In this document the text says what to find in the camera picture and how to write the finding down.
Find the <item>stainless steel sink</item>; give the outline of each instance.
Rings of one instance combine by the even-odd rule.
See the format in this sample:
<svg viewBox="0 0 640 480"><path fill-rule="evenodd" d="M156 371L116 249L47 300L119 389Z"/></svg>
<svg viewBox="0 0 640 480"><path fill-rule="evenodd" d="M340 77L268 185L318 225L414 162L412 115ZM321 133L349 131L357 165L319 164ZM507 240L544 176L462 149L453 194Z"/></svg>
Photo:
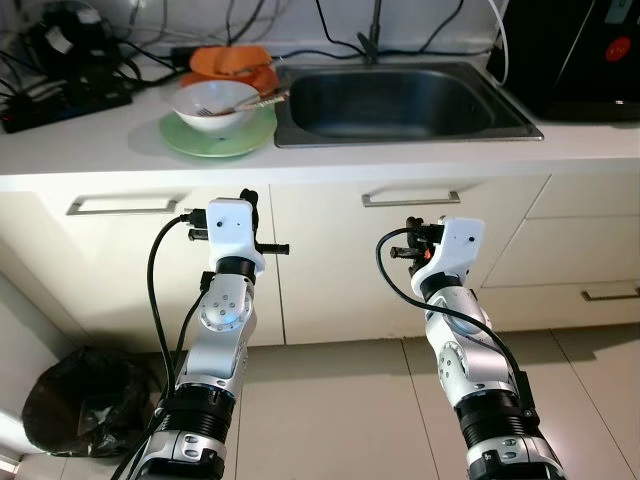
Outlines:
<svg viewBox="0 0 640 480"><path fill-rule="evenodd" d="M276 107L279 147L542 139L466 63L284 66L289 102Z"/></svg>

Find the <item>tiled floor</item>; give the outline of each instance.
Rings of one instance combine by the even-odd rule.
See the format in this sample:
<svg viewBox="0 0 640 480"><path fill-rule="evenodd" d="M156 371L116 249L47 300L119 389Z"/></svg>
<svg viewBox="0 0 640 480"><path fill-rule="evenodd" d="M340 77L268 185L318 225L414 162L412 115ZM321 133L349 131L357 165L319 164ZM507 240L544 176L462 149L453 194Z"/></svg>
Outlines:
<svg viewBox="0 0 640 480"><path fill-rule="evenodd" d="M638 480L637 326L504 338L569 479ZM464 480L466 447L435 372L424 339L252 349L225 478ZM114 468L32 455L18 480L108 480Z"/></svg>

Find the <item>orange plate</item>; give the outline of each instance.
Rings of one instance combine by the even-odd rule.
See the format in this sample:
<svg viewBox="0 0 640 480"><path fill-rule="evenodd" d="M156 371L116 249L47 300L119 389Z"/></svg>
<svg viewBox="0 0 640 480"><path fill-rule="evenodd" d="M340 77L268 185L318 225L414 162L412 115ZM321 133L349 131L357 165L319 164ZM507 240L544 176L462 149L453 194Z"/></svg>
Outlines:
<svg viewBox="0 0 640 480"><path fill-rule="evenodd" d="M186 87L188 85L192 85L198 82L208 82L210 80L231 80L229 77L225 76L207 76L201 75L196 72L187 73L183 75L180 79L180 85ZM280 83L278 81L278 76L275 74L273 70L268 67L260 69L257 75L251 79L251 81L245 81L245 78L234 78L234 81L240 81L242 83L246 83L247 85L251 85L253 88L258 90L259 92L267 92L272 90L278 86Z"/></svg>
<svg viewBox="0 0 640 480"><path fill-rule="evenodd" d="M233 75L233 72L270 62L271 56L264 48L258 46L203 47L193 53L189 66L191 70L202 75L244 77L251 76L254 72L249 71L240 75Z"/></svg>

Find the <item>black trash bag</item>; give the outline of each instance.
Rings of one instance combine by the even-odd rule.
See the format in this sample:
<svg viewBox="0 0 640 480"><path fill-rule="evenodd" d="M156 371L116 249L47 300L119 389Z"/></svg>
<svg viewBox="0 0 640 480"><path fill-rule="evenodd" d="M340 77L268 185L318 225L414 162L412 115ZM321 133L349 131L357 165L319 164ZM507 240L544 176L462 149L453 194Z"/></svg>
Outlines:
<svg viewBox="0 0 640 480"><path fill-rule="evenodd" d="M44 372L22 409L29 441L59 456L109 457L144 430L148 375L130 357L83 347Z"/></svg>

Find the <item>white countertop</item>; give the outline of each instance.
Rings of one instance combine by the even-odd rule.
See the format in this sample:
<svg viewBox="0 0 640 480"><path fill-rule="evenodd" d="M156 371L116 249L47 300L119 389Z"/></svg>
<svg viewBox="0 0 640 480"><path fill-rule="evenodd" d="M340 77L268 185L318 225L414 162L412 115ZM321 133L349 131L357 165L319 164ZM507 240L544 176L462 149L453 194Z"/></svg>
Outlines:
<svg viewBox="0 0 640 480"><path fill-rule="evenodd" d="M428 142L279 149L202 159L173 151L158 131L176 86L130 106L0 135L0 191L82 185L87 190L640 172L640 125L535 122L543 141Z"/></svg>

